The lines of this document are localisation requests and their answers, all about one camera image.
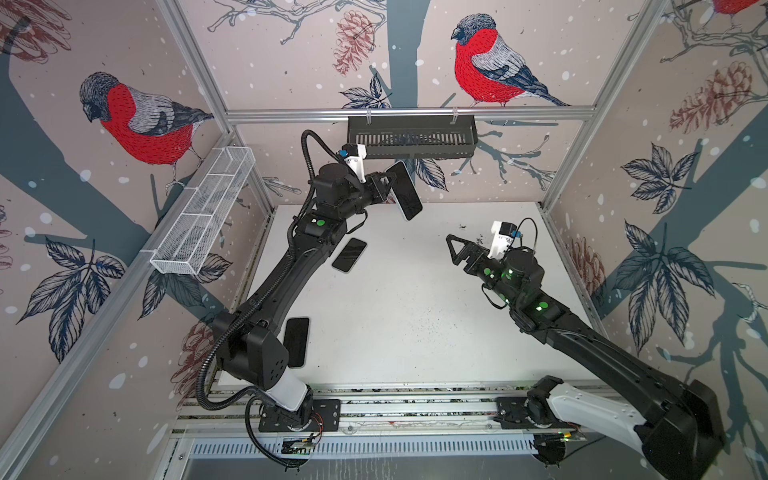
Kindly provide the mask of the aluminium mounting rail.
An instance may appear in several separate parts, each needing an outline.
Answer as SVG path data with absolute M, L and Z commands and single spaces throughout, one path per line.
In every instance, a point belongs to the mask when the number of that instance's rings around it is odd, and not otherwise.
M 363 434 L 457 434 L 496 433 L 501 430 L 522 433 L 562 433 L 557 429 L 503 429 L 493 420 L 497 413 L 497 397 L 523 396 L 532 393 L 515 386 L 476 388 L 436 388 L 416 390 L 338 389 L 322 390 L 314 399 L 341 401 L 339 429 L 335 435 Z M 604 413 L 612 425 L 641 423 L 640 412 L 611 388 L 576 383 L 559 385 L 544 401 L 557 418 L 588 430 Z

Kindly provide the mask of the black phone lower left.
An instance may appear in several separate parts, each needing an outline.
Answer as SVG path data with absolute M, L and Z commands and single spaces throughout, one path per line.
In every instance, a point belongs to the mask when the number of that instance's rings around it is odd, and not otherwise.
M 301 368 L 305 365 L 309 326 L 308 317 L 290 318 L 285 324 L 283 345 L 288 352 L 289 368 Z

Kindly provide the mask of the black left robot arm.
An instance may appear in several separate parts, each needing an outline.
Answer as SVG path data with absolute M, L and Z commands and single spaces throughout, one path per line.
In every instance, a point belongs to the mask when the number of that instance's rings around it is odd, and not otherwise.
M 246 395 L 259 395 L 291 414 L 309 407 L 309 387 L 289 371 L 289 352 L 278 335 L 304 286 L 349 232 L 347 220 L 384 202 L 395 179 L 394 173 L 373 172 L 361 180 L 350 167 L 338 163 L 321 167 L 305 204 L 289 225 L 285 254 L 235 312 L 224 311 L 211 323 L 214 344 L 195 387 L 200 406 L 217 411 Z M 209 399 L 206 379 L 213 363 L 249 385 L 226 400 Z

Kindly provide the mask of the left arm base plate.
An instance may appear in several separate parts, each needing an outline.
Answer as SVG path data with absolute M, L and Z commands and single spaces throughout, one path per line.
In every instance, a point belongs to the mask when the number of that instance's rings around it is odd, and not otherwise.
M 259 414 L 260 433 L 336 432 L 339 429 L 341 401 L 313 399 L 304 402 L 297 411 L 277 405 L 265 405 Z

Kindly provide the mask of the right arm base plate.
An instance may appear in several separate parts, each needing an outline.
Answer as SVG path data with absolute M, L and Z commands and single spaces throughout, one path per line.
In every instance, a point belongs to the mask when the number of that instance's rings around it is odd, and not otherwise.
M 546 401 L 523 396 L 497 397 L 493 420 L 503 429 L 577 430 L 578 426 L 557 418 Z

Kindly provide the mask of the white mesh tray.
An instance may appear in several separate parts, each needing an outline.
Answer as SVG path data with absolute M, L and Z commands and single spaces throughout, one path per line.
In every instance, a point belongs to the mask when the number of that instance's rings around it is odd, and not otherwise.
M 150 259 L 161 274 L 200 273 L 255 164 L 248 147 L 226 146 L 212 154 L 213 163 Z

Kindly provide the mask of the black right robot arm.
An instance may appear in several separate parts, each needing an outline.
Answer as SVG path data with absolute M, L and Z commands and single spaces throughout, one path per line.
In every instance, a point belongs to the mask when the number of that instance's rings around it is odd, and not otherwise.
M 566 305 L 545 293 L 544 269 L 533 250 L 493 253 L 448 235 L 453 264 L 477 277 L 503 300 L 524 334 L 565 354 L 621 396 L 615 402 L 583 393 L 554 377 L 531 391 L 558 420 L 601 433 L 638 453 L 666 479 L 701 479 L 723 450 L 726 438 L 714 391 L 693 380 L 667 375 L 589 328 Z

